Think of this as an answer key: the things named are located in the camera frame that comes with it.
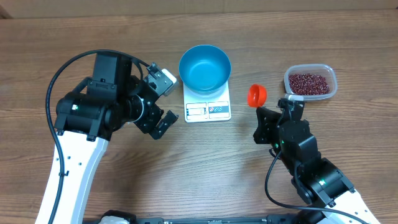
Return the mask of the orange scoop with blue handle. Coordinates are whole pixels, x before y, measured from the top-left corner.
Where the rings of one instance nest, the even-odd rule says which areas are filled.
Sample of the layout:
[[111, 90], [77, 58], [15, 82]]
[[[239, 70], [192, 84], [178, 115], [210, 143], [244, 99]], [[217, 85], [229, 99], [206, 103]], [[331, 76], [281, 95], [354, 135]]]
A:
[[262, 107], [264, 106], [266, 100], [267, 100], [266, 88], [259, 84], [251, 85], [247, 96], [248, 106], [252, 108]]

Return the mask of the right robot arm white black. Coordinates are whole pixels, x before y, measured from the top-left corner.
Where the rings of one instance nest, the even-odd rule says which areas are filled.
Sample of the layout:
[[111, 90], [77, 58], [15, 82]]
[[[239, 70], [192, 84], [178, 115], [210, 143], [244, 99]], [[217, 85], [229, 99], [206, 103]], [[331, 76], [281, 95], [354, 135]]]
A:
[[322, 157], [309, 123], [301, 119], [302, 108], [281, 113], [258, 107], [258, 144], [271, 146], [292, 176], [291, 183], [306, 206], [277, 205], [298, 214], [268, 215], [265, 223], [377, 223], [353, 183], [328, 159]]

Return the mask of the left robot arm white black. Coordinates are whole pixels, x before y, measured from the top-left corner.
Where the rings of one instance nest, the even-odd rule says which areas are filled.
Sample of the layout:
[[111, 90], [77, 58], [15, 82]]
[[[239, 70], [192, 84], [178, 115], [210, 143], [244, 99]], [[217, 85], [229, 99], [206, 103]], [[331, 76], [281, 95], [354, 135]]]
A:
[[94, 50], [93, 74], [45, 110], [55, 148], [37, 223], [81, 223], [93, 177], [112, 134], [127, 123], [160, 139], [178, 116], [156, 105], [177, 79], [155, 63]]

